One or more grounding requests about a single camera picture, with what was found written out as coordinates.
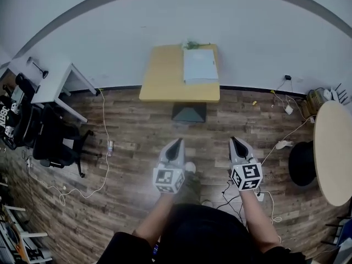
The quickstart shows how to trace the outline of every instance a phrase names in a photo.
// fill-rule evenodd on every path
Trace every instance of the person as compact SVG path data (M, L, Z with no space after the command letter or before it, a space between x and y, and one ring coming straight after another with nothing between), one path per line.
M129 263L305 263L302 253L282 247L253 190L240 191L248 230L233 215L200 205L200 181L192 165L180 191L161 194L132 235L115 233L97 264L123 257Z

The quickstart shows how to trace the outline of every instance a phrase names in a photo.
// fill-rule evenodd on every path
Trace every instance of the wooden floor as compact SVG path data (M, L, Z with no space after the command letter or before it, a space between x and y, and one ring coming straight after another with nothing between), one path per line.
M104 188L89 199L75 191L66 197L66 206L62 206L56 190L48 190L30 178L35 203L30 230L49 234L43 242L52 251L56 263L92 264L114 232L131 233L136 228L158 198L151 184L152 169L161 148L171 140L185 139L188 160L196 164L201 175L201 200L209 199L218 206L224 203L221 192L227 187L230 136L246 140L262 161L277 141L302 123L294 104L294 113L287 115L281 102L268 93L222 90L220 103L207 106L207 122L191 125L171 121L171 103L140 102L138 90L103 93L109 139L114 141ZM88 119L87 124L78 123L82 133L88 129L95 133L87 140L86 149L105 154L107 137L102 96L79 93L64 101ZM313 125L307 123L289 140L310 141L312 132ZM21 151L22 148L8 150L1 160L2 165L8 165L9 186L16 205L31 212L28 175ZM304 190L295 187L288 173L289 152L289 148L274 150L265 161L261 189L271 192L275 201L274 217L283 219L274 224L283 244L293 251L315 256L332 249L320 244L333 232L325 223L336 222L336 216L346 214L348 206L330 206L317 186ZM84 179L78 176L76 165L49 169L32 161L31 172L48 186L55 185L66 193L77 188L88 195L102 185L107 165L105 156L95 159L83 155L82 160ZM235 186L231 186L225 196L230 199L236 194ZM270 216L272 201L267 193L262 205ZM234 200L233 207L240 209L239 198ZM229 206L222 208L235 214Z

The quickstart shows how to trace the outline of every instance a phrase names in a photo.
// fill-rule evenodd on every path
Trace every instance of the baseboard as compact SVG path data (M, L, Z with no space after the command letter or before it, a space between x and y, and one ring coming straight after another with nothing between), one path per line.
M133 89L141 89L141 85L133 85L133 86L119 86L119 87L106 87L106 88L101 88L103 91L109 91L109 90L133 90ZM251 88L251 87L240 87L240 86L225 86L225 85L220 85L221 90L236 90L236 91L251 91L251 92L261 92L261 93L270 93L270 89L262 89L262 88ZM78 94L78 93L84 93L84 92L89 92L89 90L79 90L79 91L72 91L71 94ZM287 92L287 91L276 91L276 94L279 95L288 95L288 96L293 96L293 97L305 97L305 94L300 94L300 93L292 93L292 92Z

